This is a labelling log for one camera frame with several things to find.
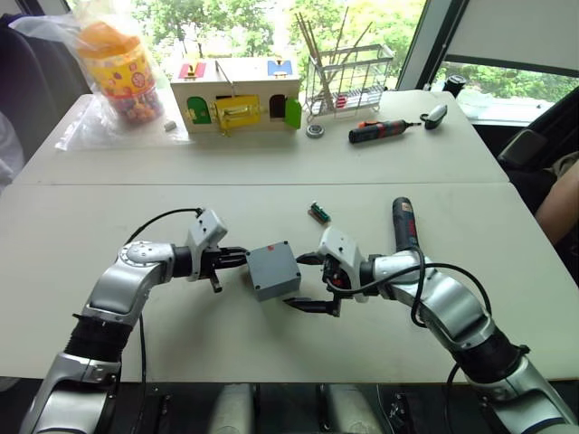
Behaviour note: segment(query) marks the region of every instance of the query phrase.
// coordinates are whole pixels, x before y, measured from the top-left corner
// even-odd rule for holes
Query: green door
[[[211,124],[209,109],[203,98],[191,97],[187,100],[187,108],[194,124]]]
[[[290,127],[301,127],[301,104],[295,98],[286,99],[286,117],[283,119]]]

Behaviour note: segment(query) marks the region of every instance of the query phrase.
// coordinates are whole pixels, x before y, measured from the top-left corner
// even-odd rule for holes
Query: plastic bag
[[[92,97],[78,116],[66,128],[55,147],[67,151],[92,148],[154,147],[167,145],[189,145],[192,140],[179,114],[171,90],[160,90],[166,114],[138,127],[110,127],[101,115],[103,100]],[[165,131],[165,123],[174,120],[176,127]]]
[[[79,63],[96,98],[57,147],[133,146],[147,133],[151,145],[190,143],[168,79],[158,68],[133,20],[114,14],[26,16],[10,26],[28,37],[62,42]],[[165,132],[174,120],[177,128]]]

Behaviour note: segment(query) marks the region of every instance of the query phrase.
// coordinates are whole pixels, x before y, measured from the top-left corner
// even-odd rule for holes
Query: person's arm
[[[579,222],[579,161],[553,185],[535,217],[553,245]]]

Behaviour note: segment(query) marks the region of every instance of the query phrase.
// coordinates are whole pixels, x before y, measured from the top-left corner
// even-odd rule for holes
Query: white table
[[[510,184],[302,186],[13,185],[0,201],[0,374],[42,377],[66,344],[92,286],[146,219],[192,205],[214,208],[222,242],[254,249],[287,240],[314,250],[322,227],[306,214],[318,199],[365,255],[394,250],[393,198],[406,195],[433,259],[461,265],[489,292],[498,325],[550,379],[579,377],[579,291]],[[185,240],[193,216],[157,222],[143,237]],[[300,266],[304,296],[328,298],[319,267]],[[415,327],[409,309],[345,301],[342,316],[307,315],[279,300],[260,304],[246,270],[209,283],[157,287],[145,309],[154,382],[443,382],[451,357]],[[138,333],[123,379],[139,376]]]
[[[317,119],[320,139],[304,127],[287,132],[233,132],[191,136],[175,145],[163,122],[146,126],[105,148],[86,149],[83,134],[63,152],[54,148],[66,128],[90,102],[81,97],[16,179],[17,184],[381,184],[493,183],[508,179],[448,92],[386,92],[381,111],[356,117]],[[448,105],[434,130],[410,127],[401,136],[352,146],[348,131],[371,118],[419,121],[423,112]]]

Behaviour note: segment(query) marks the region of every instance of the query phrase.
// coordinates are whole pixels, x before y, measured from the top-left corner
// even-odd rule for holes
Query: wire dish rack
[[[380,44],[320,52],[322,65],[309,56],[306,78],[308,123],[316,116],[378,109],[393,54]]]

